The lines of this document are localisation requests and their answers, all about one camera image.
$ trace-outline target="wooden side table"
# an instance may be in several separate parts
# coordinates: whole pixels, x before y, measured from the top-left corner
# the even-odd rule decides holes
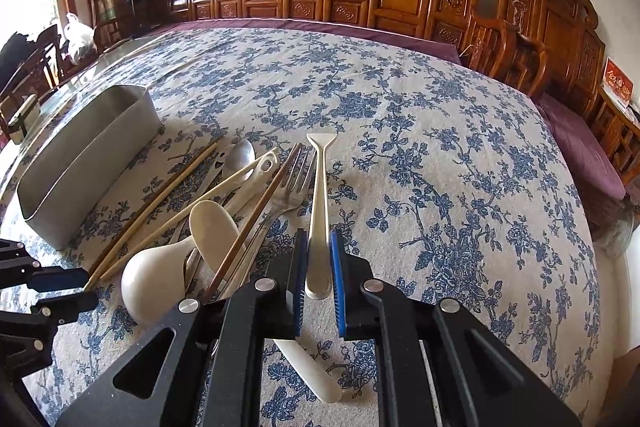
[[[640,176],[640,126],[598,86],[591,132],[620,175],[625,187]]]

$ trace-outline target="bamboo chopstick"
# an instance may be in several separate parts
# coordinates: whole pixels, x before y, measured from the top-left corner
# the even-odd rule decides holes
[[[284,162],[283,165],[280,166],[280,170],[274,176],[273,180],[271,181],[271,184],[269,185],[269,187],[267,187],[267,190],[265,190],[264,194],[260,198],[260,201],[258,201],[258,203],[255,205],[254,211],[251,213],[251,215],[246,220],[246,222],[243,223],[242,230],[240,231],[240,235],[238,235],[233,245],[231,245],[229,252],[226,254],[224,261],[222,261],[222,263],[220,264],[220,268],[218,268],[218,271],[216,272],[215,276],[213,277],[213,280],[211,281],[211,284],[209,284],[206,292],[204,292],[202,296],[202,302],[206,303],[212,298],[213,293],[215,293],[216,289],[218,288],[218,285],[220,285],[220,282],[224,278],[226,271],[232,265],[234,258],[236,257],[236,255],[238,254],[238,251],[242,247],[244,240],[247,238],[255,222],[260,217],[262,210],[265,208],[265,206],[273,196],[273,193],[276,191],[276,188],[278,188],[278,185],[280,185],[280,182],[282,181],[284,176],[286,176],[287,171],[289,170],[289,167],[291,166],[291,164],[297,158],[298,152],[300,151],[301,147],[302,147],[302,143],[297,143],[293,147],[293,149],[291,149],[291,152],[289,153],[289,156],[287,157],[286,162]]]
[[[113,261],[114,257],[116,257],[120,249],[136,232],[136,230],[139,229],[140,226],[142,226],[142,224],[146,221],[146,218],[151,215],[151,213],[162,202],[162,200],[164,200],[164,198],[166,198],[172,192],[172,190],[174,190],[174,188],[177,187],[181,181],[183,181],[183,179],[191,174],[195,170],[195,168],[202,162],[204,162],[205,158],[217,148],[218,142],[214,142],[209,147],[207,147],[196,159],[191,161],[191,163],[189,163],[182,170],[182,172],[175,177],[175,179],[172,177],[172,181],[166,186],[166,188],[164,188],[162,192],[160,192],[160,194],[158,194],[153,199],[153,201],[151,201],[149,204],[146,204],[141,212],[136,214],[136,219],[134,219],[133,221],[129,219],[130,224],[127,223],[126,229],[121,232],[120,237],[114,243],[114,245],[106,253],[100,255],[102,259],[100,260],[100,263],[98,263],[98,266],[95,267],[94,271],[91,273],[91,277],[89,277],[87,284],[84,285],[84,291],[88,291],[94,286],[97,280],[100,279],[100,276],[105,272],[105,270],[107,270],[109,264]]]
[[[164,225],[161,225],[157,230],[152,232],[150,235],[146,236],[142,241],[140,241],[137,245],[135,245],[135,247],[132,247],[126,253],[126,255],[124,255],[120,259],[118,259],[116,261],[116,263],[113,264],[113,266],[111,266],[108,270],[106,270],[100,276],[100,280],[107,280],[110,277],[113,277],[114,275],[116,275],[116,273],[118,273],[121,269],[123,269],[124,266],[129,262],[129,259],[131,259],[140,250],[145,248],[146,245],[148,245],[148,244],[152,243],[153,241],[155,241],[156,239],[158,239],[158,237],[160,237],[164,232],[169,230],[172,226],[176,225],[179,221],[181,221],[185,217],[189,216],[189,213],[191,212],[191,209],[196,205],[196,203],[199,203],[200,201],[204,201],[204,200],[210,200],[213,196],[215,196],[219,192],[222,192],[222,190],[227,188],[229,185],[232,185],[233,183],[235,183],[239,179],[242,179],[242,177],[245,174],[247,174],[247,172],[249,172],[250,170],[254,169],[255,166],[257,166],[258,163],[260,163],[260,160],[262,160],[263,156],[265,156],[266,154],[268,154],[270,152],[276,152],[276,150],[277,150],[276,148],[271,149],[269,152],[266,152],[264,155],[260,156],[259,158],[256,158],[253,162],[251,162],[246,167],[240,169],[239,171],[235,172],[235,174],[232,174],[231,176],[229,176],[222,183],[216,185],[211,190],[205,192],[199,198],[196,198],[195,200],[191,201],[190,204],[185,206],[180,212],[175,214],[174,217],[172,217],[167,222],[165,222]]]

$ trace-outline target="tablecloth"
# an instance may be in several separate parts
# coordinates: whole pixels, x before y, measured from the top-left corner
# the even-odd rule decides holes
[[[70,247],[54,251],[22,219],[17,181],[37,150],[113,84],[148,86],[161,130]],[[558,147],[516,90],[378,42],[274,29],[191,30],[165,34],[124,58],[41,127],[2,179],[0,235],[24,242],[44,265],[65,267],[88,267],[143,200],[212,140],[245,137],[257,153],[277,146],[284,157],[307,132],[336,132],[328,153],[329,216],[348,253],[368,259],[377,277],[411,298],[458,298],[585,414],[601,370],[590,235]],[[137,239],[188,204],[208,166],[170,195]],[[274,223],[258,270],[292,247],[297,227],[308,228],[310,208],[309,197]],[[51,422],[140,335],[122,305],[119,280],[97,292],[94,312],[60,328],[53,364],[26,379]],[[2,293],[1,304],[18,311],[34,300],[19,287]],[[376,425],[373,345],[338,338],[332,299],[306,300],[300,343],[344,389],[343,401],[316,400],[267,341],[260,424]]]

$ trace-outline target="fork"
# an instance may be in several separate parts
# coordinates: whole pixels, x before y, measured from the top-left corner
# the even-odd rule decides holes
[[[308,165],[308,170],[305,176],[305,165],[309,155],[311,153],[311,160]],[[311,186],[311,180],[314,179],[314,163],[316,154],[314,150],[309,147],[306,152],[301,150],[296,158],[296,161],[291,167],[289,178],[285,179],[279,187],[276,188],[273,196],[271,197],[271,208],[267,217],[258,227],[258,230],[254,233],[249,245],[247,246],[240,261],[236,264],[236,267],[228,277],[226,282],[220,291],[221,299],[226,299],[238,289],[246,277],[251,271],[251,267],[254,265],[254,261],[264,238],[267,236],[271,225],[285,212],[296,210],[302,205],[305,200],[305,196],[308,194],[309,187]]]
[[[305,166],[307,159],[311,153],[311,160],[305,176]],[[311,180],[314,179],[314,162],[316,155],[311,148],[306,149],[303,154],[302,150],[298,154],[296,161],[291,167],[289,179],[282,182],[276,188],[271,197],[271,209],[267,217],[260,224],[260,228],[255,232],[249,246],[236,269],[232,272],[227,283],[222,287],[220,299],[226,299],[239,288],[251,271],[255,257],[262,245],[273,222],[285,212],[296,210],[305,200],[305,196],[309,192]],[[273,342],[283,356],[289,360],[291,367],[300,375],[300,378],[306,383],[309,389],[321,401],[325,403],[335,403],[342,397],[342,388],[331,378],[316,360],[312,359],[297,341],[288,341],[274,339]]]

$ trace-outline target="wooden chopstick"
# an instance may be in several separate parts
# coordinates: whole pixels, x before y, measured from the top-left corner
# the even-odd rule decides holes
[[[108,269],[109,265],[116,257],[120,249],[124,246],[124,244],[129,240],[129,238],[136,232],[137,229],[142,226],[142,224],[146,221],[146,218],[151,215],[151,213],[158,207],[158,205],[166,198],[175,187],[180,184],[183,179],[185,179],[189,174],[191,174],[195,168],[204,162],[205,158],[209,156],[213,151],[218,148],[218,142],[212,143],[209,147],[207,147],[196,159],[192,160],[175,178],[172,177],[172,180],[163,188],[162,192],[158,194],[150,203],[144,205],[142,211],[136,213],[136,218],[134,220],[129,219],[127,221],[126,229],[123,230],[120,234],[116,242],[113,246],[110,245],[110,249],[100,254],[102,258],[98,263],[98,266],[95,267],[93,272],[91,272],[91,277],[87,284],[84,285],[84,291],[90,290],[94,284],[100,279],[100,276]]]
[[[246,220],[246,222],[243,223],[242,230],[240,231],[240,235],[238,235],[233,245],[231,245],[229,252],[226,254],[224,261],[220,264],[220,268],[218,268],[218,271],[216,272],[215,276],[213,277],[213,280],[211,281],[211,284],[209,284],[209,286],[207,287],[207,290],[204,292],[202,296],[202,302],[206,303],[209,300],[211,300],[213,293],[215,293],[216,289],[220,285],[220,282],[224,278],[226,271],[232,265],[234,258],[236,257],[236,255],[238,254],[238,251],[242,247],[244,240],[249,235],[249,232],[251,232],[251,229],[253,228],[255,222],[260,217],[262,210],[265,208],[265,206],[273,196],[273,193],[276,191],[276,188],[278,188],[278,185],[280,185],[280,182],[282,181],[284,176],[287,174],[287,171],[289,170],[289,167],[291,166],[291,164],[296,160],[298,156],[298,152],[300,151],[301,147],[302,147],[302,143],[297,143],[293,147],[293,149],[291,149],[291,152],[289,153],[289,156],[287,157],[286,162],[284,162],[280,166],[280,170],[274,176],[273,180],[271,181],[271,184],[269,185],[269,187],[267,187],[267,190],[265,190],[264,194],[260,198],[260,201],[258,201],[258,203],[255,205],[254,211],[251,213],[251,215]]]
[[[257,166],[258,163],[260,163],[260,160],[262,160],[263,156],[267,155],[270,152],[276,152],[276,150],[277,149],[274,148],[269,152],[266,152],[259,158],[256,158],[253,162],[251,162],[246,167],[240,169],[239,171],[235,172],[235,174],[232,174],[231,176],[229,176],[222,183],[216,185],[211,190],[208,190],[199,198],[196,198],[195,200],[191,201],[190,204],[185,206],[180,212],[175,214],[174,217],[172,217],[167,222],[165,222],[164,225],[161,225],[157,230],[152,232],[150,235],[146,236],[142,241],[140,241],[137,245],[135,245],[135,247],[130,248],[130,250],[127,251],[126,255],[123,255],[120,259],[118,259],[116,263],[113,264],[113,266],[111,266],[108,270],[106,270],[100,276],[100,280],[107,280],[113,277],[114,275],[116,275],[116,273],[118,273],[121,269],[123,269],[124,266],[129,262],[129,259],[131,259],[140,250],[145,248],[146,245],[149,245],[150,243],[158,239],[158,237],[160,237],[164,232],[169,230],[171,227],[175,226],[179,221],[183,220],[185,217],[189,216],[191,209],[196,205],[196,203],[199,203],[200,201],[204,201],[204,200],[210,200],[213,196],[215,196],[219,192],[222,192],[222,190],[225,190],[225,188],[234,184],[239,179],[242,179],[242,177],[245,174],[247,174],[247,172],[254,169],[255,166]]]

